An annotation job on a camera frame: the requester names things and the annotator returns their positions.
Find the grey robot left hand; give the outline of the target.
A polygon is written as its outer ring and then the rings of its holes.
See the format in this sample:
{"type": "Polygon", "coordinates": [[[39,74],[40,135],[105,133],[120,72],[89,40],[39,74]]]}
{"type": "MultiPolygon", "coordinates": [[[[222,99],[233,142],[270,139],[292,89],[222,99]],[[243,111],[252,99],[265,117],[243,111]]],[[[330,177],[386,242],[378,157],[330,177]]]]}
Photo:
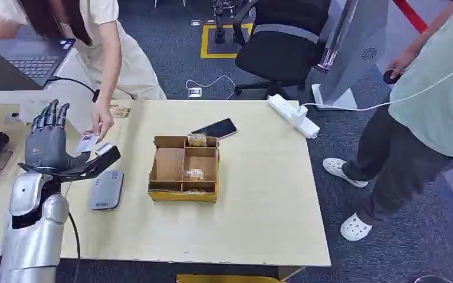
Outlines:
{"type": "Polygon", "coordinates": [[[53,100],[34,117],[25,141],[25,164],[64,172],[90,158],[89,153],[71,156],[66,152],[65,122],[70,105],[66,103],[58,108],[58,103],[57,99],[53,100]]]}

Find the person's right hand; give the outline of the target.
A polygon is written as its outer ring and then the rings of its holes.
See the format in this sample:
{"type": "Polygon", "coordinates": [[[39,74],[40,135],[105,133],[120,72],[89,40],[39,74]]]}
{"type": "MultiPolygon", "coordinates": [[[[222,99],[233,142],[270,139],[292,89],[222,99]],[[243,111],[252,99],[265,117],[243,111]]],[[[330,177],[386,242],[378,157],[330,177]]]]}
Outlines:
{"type": "Polygon", "coordinates": [[[396,56],[388,65],[387,70],[391,71],[390,79],[394,79],[403,73],[404,69],[411,64],[417,54],[413,51],[404,51],[396,56]]]}

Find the person's left hand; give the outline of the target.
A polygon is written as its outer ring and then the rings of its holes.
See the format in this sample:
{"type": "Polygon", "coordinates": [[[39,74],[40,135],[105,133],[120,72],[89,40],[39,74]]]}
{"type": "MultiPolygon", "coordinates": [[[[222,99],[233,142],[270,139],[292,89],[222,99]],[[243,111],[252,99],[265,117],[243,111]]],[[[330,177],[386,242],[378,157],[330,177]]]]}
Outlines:
{"type": "Polygon", "coordinates": [[[98,136],[99,141],[105,138],[108,131],[114,125],[109,107],[110,102],[105,99],[99,99],[94,104],[91,115],[92,131],[98,136]]]}

